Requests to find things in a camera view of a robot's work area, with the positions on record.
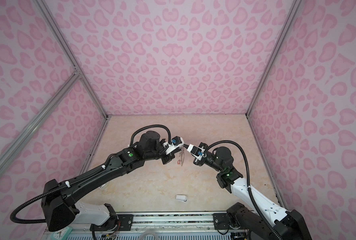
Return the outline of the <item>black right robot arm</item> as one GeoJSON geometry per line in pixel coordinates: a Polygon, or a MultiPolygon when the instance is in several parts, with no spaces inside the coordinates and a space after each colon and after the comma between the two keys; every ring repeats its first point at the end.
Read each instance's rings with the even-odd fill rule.
{"type": "Polygon", "coordinates": [[[242,200],[227,209],[231,227],[247,229],[254,240],[312,238],[299,212],[277,205],[251,185],[248,175],[242,175],[236,170],[229,148],[219,147],[209,152],[204,147],[185,147],[194,156],[195,165],[207,165],[216,170],[219,186],[242,200]]]}

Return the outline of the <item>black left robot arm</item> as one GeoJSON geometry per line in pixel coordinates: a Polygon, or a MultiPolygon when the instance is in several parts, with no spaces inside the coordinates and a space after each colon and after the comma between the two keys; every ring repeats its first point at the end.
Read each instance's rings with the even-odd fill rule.
{"type": "Polygon", "coordinates": [[[69,180],[47,182],[44,193],[49,195],[42,199],[41,207],[48,230],[60,231],[70,224],[90,224],[94,231],[118,228],[120,221],[112,205],[88,205],[80,199],[107,182],[142,167],[146,161],[169,163],[183,145],[181,137],[165,142],[157,132],[148,131],[137,143],[109,155],[102,165],[69,180]]]}

